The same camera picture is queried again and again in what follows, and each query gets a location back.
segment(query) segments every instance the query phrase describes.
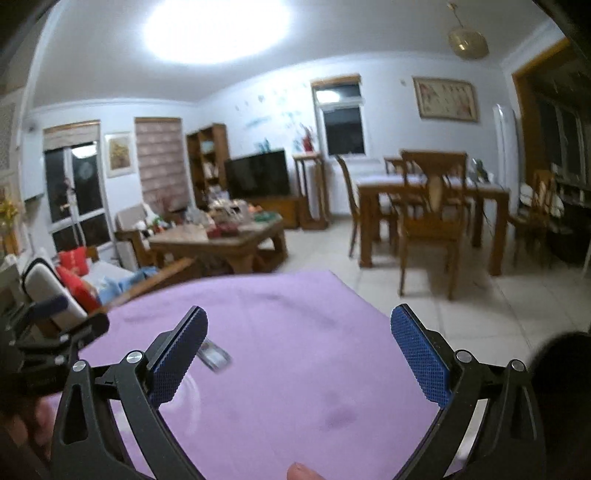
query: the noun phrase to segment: purple cloth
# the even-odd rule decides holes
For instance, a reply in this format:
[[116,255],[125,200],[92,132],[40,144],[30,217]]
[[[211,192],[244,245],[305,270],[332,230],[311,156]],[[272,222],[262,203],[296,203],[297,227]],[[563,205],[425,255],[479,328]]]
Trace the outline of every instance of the purple cloth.
[[[157,292],[111,312],[109,333],[81,356],[96,366],[146,350],[192,305],[233,362],[215,374],[196,358],[160,412],[207,480],[282,480],[294,461],[327,480],[389,480],[437,414],[389,319],[329,272]],[[150,474],[119,403],[114,411],[135,466]]]

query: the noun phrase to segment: human hand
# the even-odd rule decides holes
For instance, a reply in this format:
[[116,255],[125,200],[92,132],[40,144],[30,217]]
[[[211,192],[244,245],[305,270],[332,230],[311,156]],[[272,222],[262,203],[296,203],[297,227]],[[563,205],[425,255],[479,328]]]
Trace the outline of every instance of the human hand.
[[34,441],[47,458],[51,454],[51,437],[55,415],[49,402],[43,398],[35,401],[32,408],[21,414],[1,416],[0,425],[6,429],[12,441],[21,446],[28,440]]
[[324,477],[317,474],[301,463],[293,463],[287,469],[287,480],[324,480]]

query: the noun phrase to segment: wooden door frame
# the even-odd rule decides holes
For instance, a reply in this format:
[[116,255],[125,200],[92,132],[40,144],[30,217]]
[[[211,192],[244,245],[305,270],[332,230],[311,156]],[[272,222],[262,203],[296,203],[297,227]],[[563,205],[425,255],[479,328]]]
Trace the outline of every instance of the wooden door frame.
[[532,181],[535,170],[547,170],[548,161],[544,146],[544,134],[540,121],[540,110],[529,76],[550,70],[562,64],[565,59],[576,56],[570,40],[564,38],[544,50],[537,57],[523,65],[513,75],[517,101],[521,111],[521,127],[525,152],[525,180]]

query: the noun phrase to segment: wooden dining table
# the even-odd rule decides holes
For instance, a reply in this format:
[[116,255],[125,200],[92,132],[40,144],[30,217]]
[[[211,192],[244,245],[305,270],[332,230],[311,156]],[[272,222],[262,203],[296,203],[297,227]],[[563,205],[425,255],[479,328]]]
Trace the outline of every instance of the wooden dining table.
[[[423,180],[424,176],[422,175],[409,175],[409,188],[416,189],[418,193]],[[461,187],[460,179],[450,179],[450,183],[452,188],[459,189]],[[404,178],[399,174],[368,176],[357,180],[357,188],[361,214],[361,254],[359,256],[359,266],[361,268],[371,268],[373,266],[372,246],[375,232],[379,232],[379,195],[396,195],[402,193],[404,189]],[[472,234],[472,246],[474,248],[480,248],[482,246],[484,202],[485,200],[496,202],[495,233],[488,272],[492,276],[501,275],[507,221],[509,218],[509,190],[492,183],[475,183],[471,180],[466,180],[466,197],[473,198],[475,201],[475,217]]]

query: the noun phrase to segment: silver screw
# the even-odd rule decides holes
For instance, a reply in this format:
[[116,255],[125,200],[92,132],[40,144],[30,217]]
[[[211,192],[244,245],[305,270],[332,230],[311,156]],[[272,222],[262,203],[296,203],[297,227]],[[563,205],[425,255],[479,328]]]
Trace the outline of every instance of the silver screw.
[[518,372],[525,371],[525,365],[521,360],[513,360],[511,366],[513,367],[513,370],[517,370]]
[[456,358],[463,364],[469,364],[472,362],[472,355],[470,355],[470,352],[466,352],[465,350],[460,350],[458,353],[456,353]]
[[86,366],[86,362],[84,360],[78,360],[74,366],[72,367],[72,370],[74,372],[80,372],[82,370],[84,370],[84,367]]
[[130,364],[136,364],[142,359],[143,356],[144,354],[142,352],[135,351],[131,352],[125,359]]

